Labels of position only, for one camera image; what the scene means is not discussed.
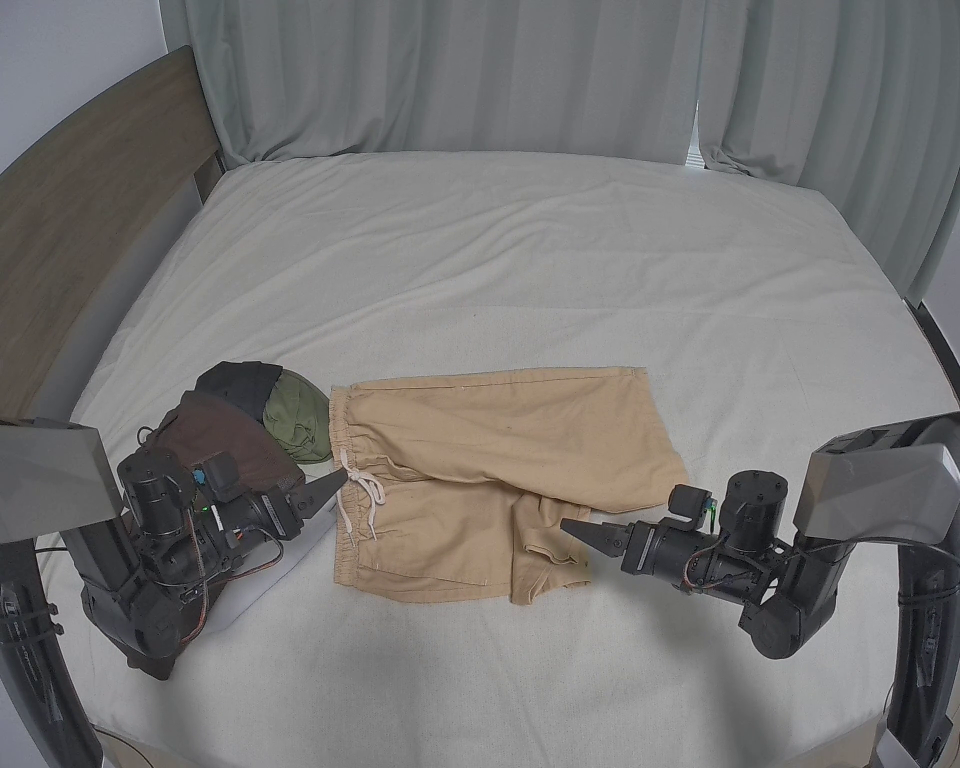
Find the mattress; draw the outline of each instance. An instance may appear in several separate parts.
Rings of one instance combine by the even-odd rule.
[[[106,352],[74,420],[116,463],[220,360],[321,388],[637,366],[694,485],[769,469],[790,524],[811,450],[954,410],[924,337],[817,192],[624,159],[386,154],[224,176]],[[659,519],[663,509],[620,516]],[[95,722],[202,766],[775,765],[878,714],[894,547],[860,545],[835,616],[767,660],[738,609],[593,558],[533,606],[336,586],[333,537],[158,682],[43,569]]]

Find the wall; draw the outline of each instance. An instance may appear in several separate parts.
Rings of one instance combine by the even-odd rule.
[[[157,0],[0,0],[0,171],[165,53]],[[2,689],[0,744],[2,768],[45,765]]]
[[[926,289],[924,304],[953,349],[953,356],[960,360],[960,217]]]

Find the drawstring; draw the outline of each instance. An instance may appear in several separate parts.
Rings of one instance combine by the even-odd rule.
[[[373,540],[376,541],[376,531],[373,529],[373,519],[376,517],[376,505],[385,504],[387,501],[387,497],[383,492],[383,486],[380,484],[380,481],[369,472],[351,469],[348,465],[347,450],[345,448],[340,449],[340,466],[347,471],[347,477],[366,491],[367,496],[370,498],[370,512],[367,514],[367,525],[370,526]],[[340,510],[340,518],[344,522],[344,527],[347,529],[347,535],[350,537],[350,543],[353,544],[355,548],[357,542],[353,538],[353,524],[350,522],[350,518],[347,517],[347,510],[344,509],[344,498],[341,495],[342,490],[343,488],[337,491],[337,507]]]

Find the wrinkled sheet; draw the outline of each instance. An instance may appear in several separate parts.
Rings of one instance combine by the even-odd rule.
[[[642,367],[694,485],[722,493],[744,468],[789,480],[785,539],[811,450],[956,408],[906,307],[819,193],[599,157],[387,154],[231,171],[74,419],[101,430],[115,463],[221,359],[279,363],[326,391]],[[856,548],[835,616],[780,661],[737,629],[735,606],[602,557],[591,586],[529,607],[406,605],[334,585],[333,548],[321,540],[201,635],[165,683],[127,668],[85,620],[69,559],[48,557],[90,717],[203,766],[747,768],[866,721],[892,680],[890,546]]]

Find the gray curtain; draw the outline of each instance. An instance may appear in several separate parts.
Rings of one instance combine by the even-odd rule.
[[[708,0],[708,168],[817,189],[923,295],[960,204],[958,0]]]
[[[228,167],[386,150],[686,157],[704,0],[182,2],[161,4],[167,35],[194,47]]]

